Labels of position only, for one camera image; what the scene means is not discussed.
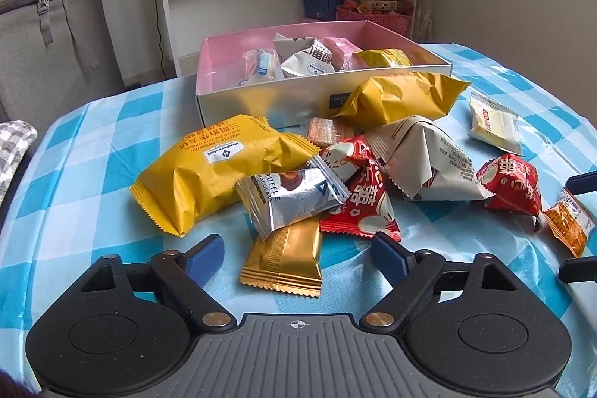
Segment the blue storage bin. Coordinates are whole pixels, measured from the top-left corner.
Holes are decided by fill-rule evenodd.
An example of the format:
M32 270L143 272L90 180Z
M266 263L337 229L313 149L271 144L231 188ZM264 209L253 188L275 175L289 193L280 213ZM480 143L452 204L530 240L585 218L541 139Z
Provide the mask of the blue storage bin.
M334 21L336 8L341 7L343 0L303 0L304 16L321 21Z

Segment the brown wafer biscuit pack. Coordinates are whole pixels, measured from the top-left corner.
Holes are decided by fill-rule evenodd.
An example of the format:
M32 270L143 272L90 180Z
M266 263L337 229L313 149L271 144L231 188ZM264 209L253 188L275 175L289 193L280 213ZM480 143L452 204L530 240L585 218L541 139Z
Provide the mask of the brown wafer biscuit pack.
M307 140L318 147L329 147L351 137L354 129L342 120L313 117L307 125Z

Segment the red snack pack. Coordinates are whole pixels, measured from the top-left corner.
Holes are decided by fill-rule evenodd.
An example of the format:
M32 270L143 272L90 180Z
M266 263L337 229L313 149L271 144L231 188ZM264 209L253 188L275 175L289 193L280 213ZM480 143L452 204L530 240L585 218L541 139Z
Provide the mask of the red snack pack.
M322 159L345 183L349 198L320 219L326 234L373 238L383 231L395 241L400 229L378 161L363 135L337 142L320 152Z
M543 211L536 168L516 154L502 154L476 173L491 193L486 209L538 217Z

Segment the pink plastic basket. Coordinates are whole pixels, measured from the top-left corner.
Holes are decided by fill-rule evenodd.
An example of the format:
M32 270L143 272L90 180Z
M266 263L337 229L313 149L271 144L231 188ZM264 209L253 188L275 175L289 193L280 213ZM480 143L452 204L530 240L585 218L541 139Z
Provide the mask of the pink plastic basket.
M409 33L412 16L393 12L385 14L359 13L357 11L337 7L336 19L370 21L398 34L407 35Z

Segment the orange clear snack packet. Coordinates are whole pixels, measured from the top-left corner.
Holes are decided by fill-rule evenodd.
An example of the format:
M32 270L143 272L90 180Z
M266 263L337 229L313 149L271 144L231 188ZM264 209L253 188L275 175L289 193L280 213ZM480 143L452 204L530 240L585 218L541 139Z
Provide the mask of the orange clear snack packet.
M581 258L596 219L568 190L563 189L556 204L543 211L553 236L564 244L574 258Z

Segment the small yellow snack pack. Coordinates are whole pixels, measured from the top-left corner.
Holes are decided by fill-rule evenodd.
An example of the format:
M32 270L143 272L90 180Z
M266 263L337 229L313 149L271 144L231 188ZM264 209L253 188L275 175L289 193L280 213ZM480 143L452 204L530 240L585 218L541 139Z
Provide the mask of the small yellow snack pack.
M361 50L355 55L370 68L411 67L412 62L399 48L383 48L382 50Z

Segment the white nut snack pack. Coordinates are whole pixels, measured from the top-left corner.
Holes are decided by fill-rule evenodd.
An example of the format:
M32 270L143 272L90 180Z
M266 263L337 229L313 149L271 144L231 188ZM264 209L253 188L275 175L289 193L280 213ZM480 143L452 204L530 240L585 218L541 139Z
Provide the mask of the white nut snack pack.
M298 78L334 73L331 51L314 37L290 38L276 33L273 45L283 76Z

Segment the pink silver cardboard box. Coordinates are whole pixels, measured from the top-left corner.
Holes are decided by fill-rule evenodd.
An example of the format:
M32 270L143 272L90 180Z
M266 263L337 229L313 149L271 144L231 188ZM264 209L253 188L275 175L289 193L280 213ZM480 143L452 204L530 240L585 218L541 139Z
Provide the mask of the pink silver cardboard box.
M246 81L245 53L275 50L280 34L293 46L299 40L339 37L363 50L398 48L411 67L340 70L326 73L314 60L304 76L282 75L278 79L250 84ZM239 113L265 116L270 125L283 128L314 116L329 118L342 107L351 92L370 77L409 72L450 75L452 64L425 47L370 21L329 21L269 26L206 38L199 51L195 97L205 126Z

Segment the clear blue candy packet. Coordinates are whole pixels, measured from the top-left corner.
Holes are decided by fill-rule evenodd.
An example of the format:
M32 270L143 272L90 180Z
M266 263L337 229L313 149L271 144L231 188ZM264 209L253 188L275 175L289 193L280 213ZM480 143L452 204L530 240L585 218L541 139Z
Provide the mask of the clear blue candy packet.
M247 50L243 53L245 65L244 78L240 86L254 85L271 81L283 80L279 57L275 50Z

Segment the cream white cake pack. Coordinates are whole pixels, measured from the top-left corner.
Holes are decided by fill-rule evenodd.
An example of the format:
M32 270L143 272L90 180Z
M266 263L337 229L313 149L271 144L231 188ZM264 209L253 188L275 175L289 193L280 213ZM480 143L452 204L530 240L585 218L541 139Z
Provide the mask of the cream white cake pack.
M518 130L519 116L493 98L473 91L469 97L471 128L469 136L504 150L522 155Z

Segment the pink wafer bar wrapper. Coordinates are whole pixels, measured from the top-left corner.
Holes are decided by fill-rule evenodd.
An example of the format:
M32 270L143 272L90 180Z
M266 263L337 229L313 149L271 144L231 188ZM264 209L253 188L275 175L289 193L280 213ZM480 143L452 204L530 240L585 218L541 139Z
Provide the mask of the pink wafer bar wrapper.
M361 48L347 40L347 38L326 36L320 38L319 42L331 51L331 64L335 70L368 69L368 64L356 55L361 52Z

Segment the blue checkered tablecloth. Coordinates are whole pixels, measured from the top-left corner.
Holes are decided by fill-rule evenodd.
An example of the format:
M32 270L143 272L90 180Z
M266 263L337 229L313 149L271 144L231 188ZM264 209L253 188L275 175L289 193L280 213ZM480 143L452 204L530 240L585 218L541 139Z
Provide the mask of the blue checkered tablecloth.
M452 63L452 74L472 82L522 116L523 157L536 167L544 207L557 202L567 178L596 170L596 129L553 94L469 47L424 44ZM240 284L241 268L256 238L240 204L197 223L184 238L163 234L135 203L128 188L138 174L186 133L199 128L192 77L151 85L85 105L58 119L32 157L1 231L1 369L37 385L25 357L33 322L104 254L125 263L149 261L159 251L186 251L217 232L226 253L206 291L237 318L245 312L352 313L357 320L391 287L368 254L368 241L342 235L323 239L320 298L262 291ZM548 228L532 230L523 216L489 211L471 203L409 202L392 195L403 244L431 248L447 260L471 261L491 253L506 264L567 327L572 355L557 392L596 397L596 284L566 285L557 278L569 252ZM304 339L283 338L292 360L274 351L237 358L256 365L255 379L274 368L275 381L241 396L337 396L359 393L357 384L312 384L316 372L297 362Z

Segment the large yellow sandwich pack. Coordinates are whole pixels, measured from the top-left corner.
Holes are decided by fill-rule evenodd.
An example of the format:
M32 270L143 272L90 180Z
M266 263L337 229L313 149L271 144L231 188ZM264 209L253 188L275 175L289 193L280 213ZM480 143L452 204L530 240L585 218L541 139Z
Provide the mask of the large yellow sandwich pack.
M237 181L299 169L318 152L311 141L272 128L264 117L239 114L182 137L139 174L132 197L160 230L183 237L239 200Z
M408 116L446 116L470 82L444 74L408 72L371 77L358 85L335 118L367 131Z

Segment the silver truffle chocolate pack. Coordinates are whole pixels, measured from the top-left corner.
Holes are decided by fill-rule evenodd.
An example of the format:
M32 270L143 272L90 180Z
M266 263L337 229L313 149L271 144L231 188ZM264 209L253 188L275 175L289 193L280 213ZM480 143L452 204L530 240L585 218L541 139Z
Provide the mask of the silver truffle chocolate pack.
M234 189L262 239L280 228L339 207L351 195L320 156L311 157L302 169L244 177Z

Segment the gold foil bar wrapper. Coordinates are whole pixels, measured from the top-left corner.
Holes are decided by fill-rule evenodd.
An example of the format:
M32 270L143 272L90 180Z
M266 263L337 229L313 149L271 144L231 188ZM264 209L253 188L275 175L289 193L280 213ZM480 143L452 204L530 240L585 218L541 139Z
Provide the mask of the gold foil bar wrapper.
M241 270L243 285L264 290L319 298L322 290L318 217L275 230L255 241Z

